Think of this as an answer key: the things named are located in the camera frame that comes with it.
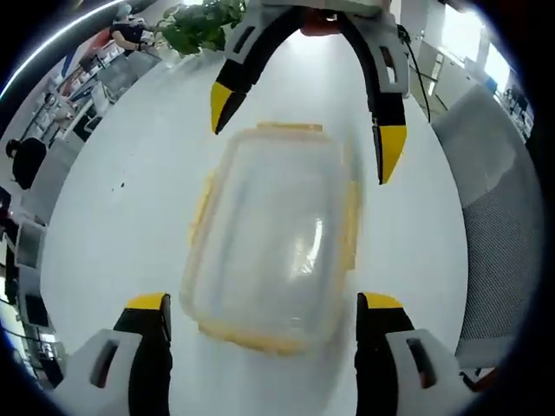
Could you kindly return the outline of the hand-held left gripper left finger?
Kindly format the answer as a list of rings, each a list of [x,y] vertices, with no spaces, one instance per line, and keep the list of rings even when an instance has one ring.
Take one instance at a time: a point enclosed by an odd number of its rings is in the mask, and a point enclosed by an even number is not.
[[[101,329],[69,357],[63,378],[67,415],[168,415],[171,296],[130,300],[111,329]]]

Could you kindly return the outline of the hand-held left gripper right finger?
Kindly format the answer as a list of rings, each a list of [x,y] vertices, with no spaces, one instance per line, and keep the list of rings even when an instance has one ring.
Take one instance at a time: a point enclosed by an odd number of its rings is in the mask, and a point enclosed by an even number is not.
[[[392,296],[357,294],[355,370],[358,415],[458,415],[473,398],[452,352]]]

